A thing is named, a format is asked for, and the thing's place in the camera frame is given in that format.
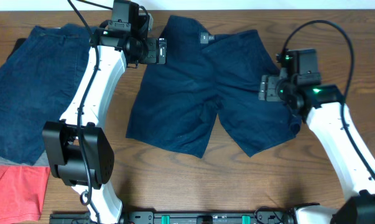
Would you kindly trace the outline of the navy blue shorts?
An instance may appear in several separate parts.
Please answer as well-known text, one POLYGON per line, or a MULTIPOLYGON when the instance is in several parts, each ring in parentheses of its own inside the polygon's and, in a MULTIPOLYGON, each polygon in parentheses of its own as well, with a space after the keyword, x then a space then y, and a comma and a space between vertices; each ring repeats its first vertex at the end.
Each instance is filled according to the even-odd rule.
POLYGON ((279 69, 258 31, 217 34, 204 43, 198 21, 170 16, 163 65, 148 65, 126 137, 203 157, 215 121, 248 155, 296 137, 302 120, 281 102, 258 98, 263 75, 279 69))

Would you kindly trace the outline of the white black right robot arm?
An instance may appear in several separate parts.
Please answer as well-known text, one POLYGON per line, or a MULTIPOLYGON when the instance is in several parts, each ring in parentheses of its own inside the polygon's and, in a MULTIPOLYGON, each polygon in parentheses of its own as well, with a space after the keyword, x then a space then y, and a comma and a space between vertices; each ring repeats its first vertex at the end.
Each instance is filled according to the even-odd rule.
POLYGON ((285 223, 375 223, 375 159, 359 135, 336 85, 323 85, 315 49, 276 56, 281 70, 261 78, 259 99, 281 101, 316 135, 338 176, 345 204, 297 205, 285 223))

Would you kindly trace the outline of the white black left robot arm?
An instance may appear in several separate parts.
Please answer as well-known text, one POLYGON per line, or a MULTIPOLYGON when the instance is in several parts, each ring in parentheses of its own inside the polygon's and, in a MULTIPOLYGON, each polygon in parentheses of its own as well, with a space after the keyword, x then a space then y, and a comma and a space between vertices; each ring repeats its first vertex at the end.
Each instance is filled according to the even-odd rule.
POLYGON ((68 108, 42 132, 52 175, 79 194, 86 213, 50 216, 51 223, 122 223, 123 203, 110 177, 114 151, 104 133, 119 79, 140 64, 163 65, 167 41, 150 38, 153 18, 132 1, 115 1, 111 18, 89 29, 89 58, 68 108))

